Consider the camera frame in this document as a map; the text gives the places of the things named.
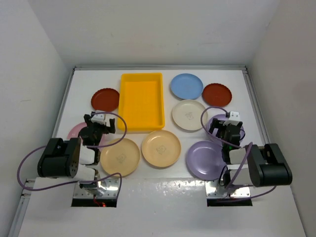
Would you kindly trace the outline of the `blue plate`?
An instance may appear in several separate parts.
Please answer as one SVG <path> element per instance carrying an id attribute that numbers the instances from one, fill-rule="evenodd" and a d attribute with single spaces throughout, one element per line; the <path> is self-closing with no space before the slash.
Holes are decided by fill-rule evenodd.
<path id="1" fill-rule="evenodd" d="M 184 73 L 172 79 L 170 89 L 179 99 L 194 100 L 201 96 L 204 86 L 199 77 Z"/>

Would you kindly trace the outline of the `pink plate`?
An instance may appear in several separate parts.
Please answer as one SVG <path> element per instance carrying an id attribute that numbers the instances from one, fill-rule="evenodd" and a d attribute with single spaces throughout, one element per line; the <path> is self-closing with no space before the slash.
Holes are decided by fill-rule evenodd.
<path id="1" fill-rule="evenodd" d="M 69 134 L 68 134 L 68 139 L 70 139 L 70 138 L 77 138 L 78 137 L 78 134 L 79 134 L 79 131 L 82 129 L 82 128 L 84 128 L 84 127 L 86 127 L 86 123 L 85 122 L 82 122 L 82 123 L 79 123 L 78 125 L 76 125 L 75 127 L 73 127 L 72 129 L 71 129 L 71 131 L 69 132 Z M 99 146 L 100 145 L 104 145 L 104 135 L 102 136 L 102 138 L 101 138 L 101 141 L 100 141 L 100 143 L 99 143 Z"/>

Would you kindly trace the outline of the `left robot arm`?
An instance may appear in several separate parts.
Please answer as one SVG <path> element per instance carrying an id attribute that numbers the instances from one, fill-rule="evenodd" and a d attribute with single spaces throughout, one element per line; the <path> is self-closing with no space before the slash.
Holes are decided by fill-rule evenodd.
<path id="1" fill-rule="evenodd" d="M 85 127 L 69 140 L 51 138 L 38 162 L 38 175 L 43 178 L 73 178 L 81 185 L 97 186 L 98 171 L 91 168 L 100 161 L 103 135 L 116 132 L 115 119 L 106 122 L 105 114 L 85 114 Z"/>

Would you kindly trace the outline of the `white cream plate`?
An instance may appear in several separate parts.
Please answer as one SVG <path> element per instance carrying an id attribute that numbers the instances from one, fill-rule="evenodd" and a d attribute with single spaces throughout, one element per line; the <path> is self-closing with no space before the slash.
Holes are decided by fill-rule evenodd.
<path id="1" fill-rule="evenodd" d="M 172 109 L 172 118 L 177 126 L 187 131 L 202 128 L 200 118 L 206 107 L 196 100 L 182 100 Z"/>

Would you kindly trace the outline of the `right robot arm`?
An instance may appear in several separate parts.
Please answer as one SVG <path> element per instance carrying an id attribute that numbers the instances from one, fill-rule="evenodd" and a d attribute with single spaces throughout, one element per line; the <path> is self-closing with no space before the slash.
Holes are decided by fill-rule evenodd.
<path id="1" fill-rule="evenodd" d="M 227 164 L 235 160 L 233 154 L 240 149 L 245 136 L 243 122 L 235 118 L 225 118 L 219 114 L 214 116 L 207 127 L 212 138 L 222 145 L 222 158 Z M 278 144 L 269 143 L 262 147 L 248 145 L 245 163 L 248 164 L 250 181 L 255 187 L 285 186 L 293 180 L 292 171 Z"/>

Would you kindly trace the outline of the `peach plate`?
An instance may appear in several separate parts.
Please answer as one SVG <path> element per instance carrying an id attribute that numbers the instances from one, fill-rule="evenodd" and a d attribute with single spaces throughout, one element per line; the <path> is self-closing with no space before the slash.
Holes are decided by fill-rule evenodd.
<path id="1" fill-rule="evenodd" d="M 119 143 L 103 148 L 100 163 L 108 174 L 120 173 L 123 177 L 134 172 L 140 162 L 140 150 L 135 142 L 122 139 Z"/>
<path id="2" fill-rule="evenodd" d="M 166 130 L 157 130 L 148 134 L 141 148 L 144 159 L 158 168 L 172 166 L 181 154 L 180 140 L 175 134 Z"/>

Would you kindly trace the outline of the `purple plate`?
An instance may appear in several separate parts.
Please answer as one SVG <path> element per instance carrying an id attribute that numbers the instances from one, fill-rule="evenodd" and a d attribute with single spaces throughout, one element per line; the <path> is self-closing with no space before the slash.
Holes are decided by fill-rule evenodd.
<path id="1" fill-rule="evenodd" d="M 222 158 L 222 147 L 206 140 L 194 143 L 187 151 L 186 166 L 191 175 L 201 180 L 219 179 L 226 166 Z"/>
<path id="2" fill-rule="evenodd" d="M 213 116 L 213 117 L 208 121 L 208 123 L 207 123 L 207 126 L 206 126 L 207 131 L 209 131 L 213 119 L 227 120 L 225 114 L 217 114 L 217 115 Z M 218 145 L 220 145 L 220 146 L 222 145 L 221 141 L 219 141 L 219 140 L 213 138 L 213 137 L 210 136 L 209 134 L 208 134 L 207 136 L 208 136 L 208 138 L 209 138 L 212 142 L 214 142 L 214 143 L 216 143 L 216 144 L 218 144 Z M 242 127 L 241 127 L 241 130 L 240 130 L 240 141 L 242 141 L 244 138 L 245 138 L 245 131 L 244 131 L 244 128 L 243 128 L 243 126 L 242 126 Z"/>

